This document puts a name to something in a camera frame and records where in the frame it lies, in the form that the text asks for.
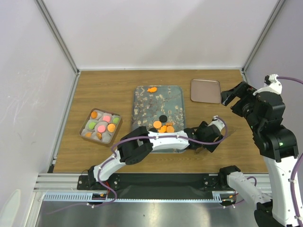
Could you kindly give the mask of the rose gold tin lid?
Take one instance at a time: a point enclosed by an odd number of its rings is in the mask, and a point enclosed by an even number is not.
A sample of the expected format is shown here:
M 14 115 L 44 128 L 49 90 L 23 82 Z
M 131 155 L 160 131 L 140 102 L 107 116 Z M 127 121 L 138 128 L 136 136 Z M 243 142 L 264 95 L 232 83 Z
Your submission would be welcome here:
M 220 82 L 207 79 L 193 79 L 190 85 L 190 99 L 193 102 L 220 104 Z

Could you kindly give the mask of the green round cookie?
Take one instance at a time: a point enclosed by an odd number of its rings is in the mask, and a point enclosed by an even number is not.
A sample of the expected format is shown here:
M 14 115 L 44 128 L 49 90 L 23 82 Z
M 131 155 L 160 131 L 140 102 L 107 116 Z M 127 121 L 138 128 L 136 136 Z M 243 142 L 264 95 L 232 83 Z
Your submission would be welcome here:
M 119 118 L 119 117 L 115 117 L 115 118 L 113 119 L 113 123 L 114 123 L 114 124 L 118 124 L 119 121 L 120 121 L 120 118 Z
M 90 122 L 90 123 L 88 124 L 88 128 L 91 129 L 91 130 L 93 130 L 93 129 L 95 128 L 95 126 L 96 126 L 96 123 L 95 123 L 95 122 Z

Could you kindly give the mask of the pink round cookie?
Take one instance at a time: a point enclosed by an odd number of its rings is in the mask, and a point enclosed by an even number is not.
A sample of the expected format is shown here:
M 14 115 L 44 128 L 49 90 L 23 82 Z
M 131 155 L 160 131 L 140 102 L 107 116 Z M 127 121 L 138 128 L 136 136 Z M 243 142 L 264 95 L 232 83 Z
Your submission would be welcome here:
M 111 116 L 110 115 L 104 115 L 102 118 L 102 121 L 106 121 L 107 123 L 109 123 L 111 121 Z
M 106 131 L 106 126 L 100 125 L 100 126 L 98 126 L 97 130 L 98 130 L 98 132 L 103 133 Z

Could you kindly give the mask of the orange chocolate chip cookie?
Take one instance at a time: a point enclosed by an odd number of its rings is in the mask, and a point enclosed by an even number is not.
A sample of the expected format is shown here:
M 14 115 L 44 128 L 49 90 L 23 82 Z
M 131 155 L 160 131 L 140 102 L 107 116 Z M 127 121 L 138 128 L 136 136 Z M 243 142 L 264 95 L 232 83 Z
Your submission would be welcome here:
M 91 116 L 92 119 L 96 119 L 98 117 L 98 112 L 93 111 L 93 112 L 91 112 L 90 116 Z

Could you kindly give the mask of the plain orange round cookie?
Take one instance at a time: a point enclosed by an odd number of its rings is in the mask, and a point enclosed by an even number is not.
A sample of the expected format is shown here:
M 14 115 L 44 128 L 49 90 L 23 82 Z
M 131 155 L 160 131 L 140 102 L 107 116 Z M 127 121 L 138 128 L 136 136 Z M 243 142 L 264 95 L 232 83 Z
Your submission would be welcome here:
M 90 138 L 90 137 L 91 137 L 91 135 L 92 135 L 92 133 L 91 133 L 91 132 L 88 132 L 88 133 L 86 133 L 86 134 L 85 134 L 85 137 Z

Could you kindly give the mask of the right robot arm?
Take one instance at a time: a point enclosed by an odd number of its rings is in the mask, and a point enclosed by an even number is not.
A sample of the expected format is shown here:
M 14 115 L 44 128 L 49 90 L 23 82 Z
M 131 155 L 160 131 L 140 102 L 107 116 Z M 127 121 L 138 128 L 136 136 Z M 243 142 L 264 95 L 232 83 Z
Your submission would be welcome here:
M 246 82 L 221 93 L 221 103 L 243 117 L 253 140 L 266 163 L 271 185 L 271 196 L 262 193 L 247 180 L 236 166 L 221 168 L 218 185 L 223 190 L 234 189 L 254 208 L 254 217 L 260 227 L 301 227 L 303 203 L 296 170 L 300 162 L 297 139 L 282 125 L 285 104 L 282 86 L 271 84 L 259 90 Z

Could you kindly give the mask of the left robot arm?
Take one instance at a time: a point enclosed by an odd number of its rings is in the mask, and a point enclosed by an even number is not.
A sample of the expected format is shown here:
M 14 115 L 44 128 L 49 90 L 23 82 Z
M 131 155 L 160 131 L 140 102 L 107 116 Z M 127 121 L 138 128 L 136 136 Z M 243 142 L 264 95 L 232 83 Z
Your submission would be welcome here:
M 100 189 L 117 170 L 141 162 L 154 151 L 195 150 L 201 147 L 213 151 L 226 139 L 227 132 L 225 121 L 218 116 L 214 116 L 210 123 L 201 122 L 198 127 L 185 128 L 178 132 L 159 133 L 140 126 L 112 146 L 112 155 L 109 158 L 88 170 L 88 187 L 91 190 Z

